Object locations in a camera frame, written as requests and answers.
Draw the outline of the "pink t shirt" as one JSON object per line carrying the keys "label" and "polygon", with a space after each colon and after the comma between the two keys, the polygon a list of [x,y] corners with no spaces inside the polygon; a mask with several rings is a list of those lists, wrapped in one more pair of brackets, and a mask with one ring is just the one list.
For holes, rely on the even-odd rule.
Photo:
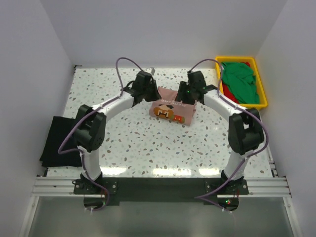
{"label": "pink t shirt", "polygon": [[161,99],[152,103],[149,115],[190,126],[196,111],[196,105],[175,101],[177,96],[175,90],[158,87],[158,92]]}

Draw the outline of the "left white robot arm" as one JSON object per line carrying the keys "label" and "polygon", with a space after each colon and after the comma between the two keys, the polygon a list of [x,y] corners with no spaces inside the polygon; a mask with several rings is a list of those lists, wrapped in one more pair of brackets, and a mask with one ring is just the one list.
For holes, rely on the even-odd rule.
{"label": "left white robot arm", "polygon": [[80,179],[76,181],[77,189],[94,194],[106,193],[99,164],[99,148],[105,138],[107,122],[143,100],[153,102],[160,98],[153,75],[140,71],[136,79],[123,88],[122,95],[92,107],[80,106],[74,130],[74,139],[82,163],[82,173]]}

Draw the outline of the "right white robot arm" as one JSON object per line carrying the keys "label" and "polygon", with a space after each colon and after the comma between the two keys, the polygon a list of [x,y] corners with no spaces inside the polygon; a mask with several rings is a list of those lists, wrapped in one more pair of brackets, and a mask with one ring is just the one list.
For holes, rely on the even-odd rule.
{"label": "right white robot arm", "polygon": [[239,183],[244,178],[248,159],[268,137],[264,135],[263,124],[257,109],[246,109],[220,93],[219,88],[207,85],[201,71],[188,71],[188,81],[179,84],[176,101],[185,104],[201,104],[215,110],[228,121],[228,142],[232,149],[229,161],[222,170],[224,181],[216,189],[201,195],[206,197],[217,193],[229,183]]}

